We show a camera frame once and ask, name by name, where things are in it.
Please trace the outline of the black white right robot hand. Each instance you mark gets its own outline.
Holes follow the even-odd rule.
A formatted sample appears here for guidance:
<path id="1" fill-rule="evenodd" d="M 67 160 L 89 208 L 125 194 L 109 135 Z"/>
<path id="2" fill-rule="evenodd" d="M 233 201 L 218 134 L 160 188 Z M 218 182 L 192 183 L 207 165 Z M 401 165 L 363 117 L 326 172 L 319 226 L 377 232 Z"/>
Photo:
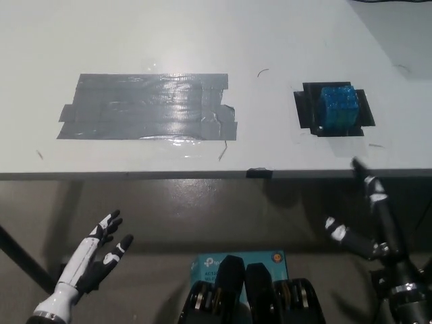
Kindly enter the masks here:
<path id="1" fill-rule="evenodd" d="M 333 217 L 325 220 L 325 231 L 351 253 L 368 261 L 380 261 L 394 292 L 426 286 L 425 276 L 410 260 L 402 228 L 381 180 L 356 157 L 351 165 L 369 214 L 375 220 L 376 236 L 372 239 L 361 236 Z"/>

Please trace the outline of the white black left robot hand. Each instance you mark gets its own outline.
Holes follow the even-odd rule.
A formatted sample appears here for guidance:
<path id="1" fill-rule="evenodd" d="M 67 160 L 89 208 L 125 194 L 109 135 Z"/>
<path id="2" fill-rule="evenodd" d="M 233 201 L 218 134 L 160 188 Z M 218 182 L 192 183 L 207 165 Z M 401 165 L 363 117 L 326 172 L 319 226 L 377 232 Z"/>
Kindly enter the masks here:
<path id="1" fill-rule="evenodd" d="M 115 210 L 103 218 L 79 244 L 66 264 L 55 285 L 54 292 L 33 311 L 28 323 L 70 323 L 72 308 L 81 297 L 96 290 L 113 271 L 134 240 L 126 235 L 102 260 L 97 252 L 112 241 L 113 234 L 122 224 L 120 211 Z"/>

